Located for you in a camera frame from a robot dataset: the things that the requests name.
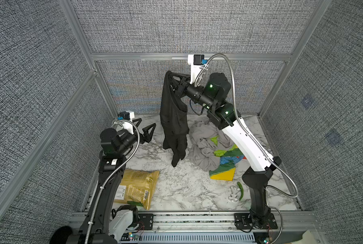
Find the black cloth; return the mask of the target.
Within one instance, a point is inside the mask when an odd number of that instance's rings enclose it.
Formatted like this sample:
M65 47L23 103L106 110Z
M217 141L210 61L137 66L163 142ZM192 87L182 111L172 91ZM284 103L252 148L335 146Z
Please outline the black cloth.
M179 82L174 78L175 76L177 77L178 74L166 72L160 106L160 121L165 135L163 149L172 150L171 165L173 167L176 167L178 162L186 156L188 147L186 136L189 133L188 107L180 97L176 96L177 89L172 86L174 81Z

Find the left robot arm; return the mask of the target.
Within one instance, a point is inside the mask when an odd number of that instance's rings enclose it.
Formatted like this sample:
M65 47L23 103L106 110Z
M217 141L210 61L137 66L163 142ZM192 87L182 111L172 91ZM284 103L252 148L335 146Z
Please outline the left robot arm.
M65 244L116 244L128 228L139 226L136 207L121 206L113 217L112 206L127 162L141 144L151 142L157 126L153 123L140 131L141 122L141 119L119 120L115 122L117 125L129 124L133 131L108 128L100 134L103 152L97 189L83 224L76 234L67 237Z

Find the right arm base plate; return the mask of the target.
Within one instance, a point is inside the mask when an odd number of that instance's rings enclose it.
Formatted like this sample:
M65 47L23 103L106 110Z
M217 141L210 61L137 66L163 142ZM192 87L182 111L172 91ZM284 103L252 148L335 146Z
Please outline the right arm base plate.
M249 231L253 229L278 229L277 221L274 217L274 214L271 212L264 215L263 217L252 215L249 212L235 213L233 216L234 225L239 230Z

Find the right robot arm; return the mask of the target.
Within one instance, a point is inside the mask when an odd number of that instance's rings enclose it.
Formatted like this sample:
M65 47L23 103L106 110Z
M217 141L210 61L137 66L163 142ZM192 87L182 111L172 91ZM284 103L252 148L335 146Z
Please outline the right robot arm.
M235 106L226 101L228 93L234 90L233 84L225 74L213 73L206 86L194 86L189 75L171 71L166 73L164 82L168 84L164 90L170 92L170 98L175 102L187 96L206 108L209 120L246 156L250 166L242 175L242 180L249 187L251 195L250 228L274 229L276 225L268 205L266 188L281 159L268 153L236 113Z

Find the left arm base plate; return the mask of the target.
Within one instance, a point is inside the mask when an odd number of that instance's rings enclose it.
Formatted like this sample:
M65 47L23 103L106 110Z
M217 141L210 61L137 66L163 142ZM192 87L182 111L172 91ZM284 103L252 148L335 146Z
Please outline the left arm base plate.
M138 213L137 217L133 217L133 222L127 227L126 230L152 230L154 224L154 214L152 213Z

